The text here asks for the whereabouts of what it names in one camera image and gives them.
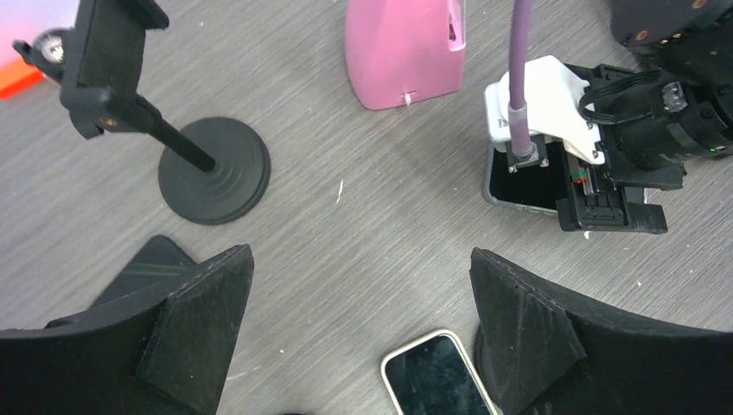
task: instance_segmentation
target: pink plastic bottle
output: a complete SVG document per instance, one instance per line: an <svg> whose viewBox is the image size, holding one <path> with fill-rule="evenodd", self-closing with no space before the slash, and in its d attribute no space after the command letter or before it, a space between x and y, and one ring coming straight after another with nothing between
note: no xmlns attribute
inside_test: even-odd
<svg viewBox="0 0 733 415"><path fill-rule="evenodd" d="M346 63L361 104L383 110L460 90L463 11L457 0L350 0Z"/></svg>

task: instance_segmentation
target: black cable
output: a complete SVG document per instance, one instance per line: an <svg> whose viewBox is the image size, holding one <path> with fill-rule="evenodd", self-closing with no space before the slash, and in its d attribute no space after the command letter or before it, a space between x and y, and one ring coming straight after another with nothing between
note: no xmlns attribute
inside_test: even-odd
<svg viewBox="0 0 733 415"><path fill-rule="evenodd" d="M599 99L620 95L635 86L658 82L660 80L660 76L661 71L659 69L654 69L652 71L635 73L634 75L631 75L623 80L617 80L611 82L606 86L592 89L588 91L588 93L584 94L582 98L580 98L580 102L578 103L580 114L583 116L583 118L585 118L585 120L599 125L618 125L650 117L652 115L651 108L636 112L607 114L603 112L591 111L586 108L586 106L590 104L595 104Z"/></svg>

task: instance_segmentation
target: metal screw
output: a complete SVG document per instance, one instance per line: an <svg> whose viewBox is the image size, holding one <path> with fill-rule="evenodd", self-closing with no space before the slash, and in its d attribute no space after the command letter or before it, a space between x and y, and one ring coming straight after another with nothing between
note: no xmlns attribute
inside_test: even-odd
<svg viewBox="0 0 733 415"><path fill-rule="evenodd" d="M101 118L99 121L101 121L102 124L108 127L114 127L115 125L117 125L117 120L114 118L104 117L104 118Z"/></svg>

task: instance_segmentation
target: white 3d printed part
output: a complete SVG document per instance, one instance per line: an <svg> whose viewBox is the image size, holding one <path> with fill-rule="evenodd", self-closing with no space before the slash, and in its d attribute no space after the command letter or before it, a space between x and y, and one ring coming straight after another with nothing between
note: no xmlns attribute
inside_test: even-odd
<svg viewBox="0 0 733 415"><path fill-rule="evenodd" d="M546 142L561 139L564 148L590 164L604 164L597 124L589 123L577 105L588 81L575 75L554 56L545 56L526 63L525 90L527 123L530 134L545 134ZM501 81L489 85L484 92L488 117L488 134L497 150L511 139L507 113L509 109L509 73Z"/></svg>

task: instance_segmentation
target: orange object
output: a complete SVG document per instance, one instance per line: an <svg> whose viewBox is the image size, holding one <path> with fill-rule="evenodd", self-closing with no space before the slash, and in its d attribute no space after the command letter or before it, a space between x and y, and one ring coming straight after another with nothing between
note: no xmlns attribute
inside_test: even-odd
<svg viewBox="0 0 733 415"><path fill-rule="evenodd" d="M0 68L0 99L9 99L43 80L37 67L19 59Z"/></svg>

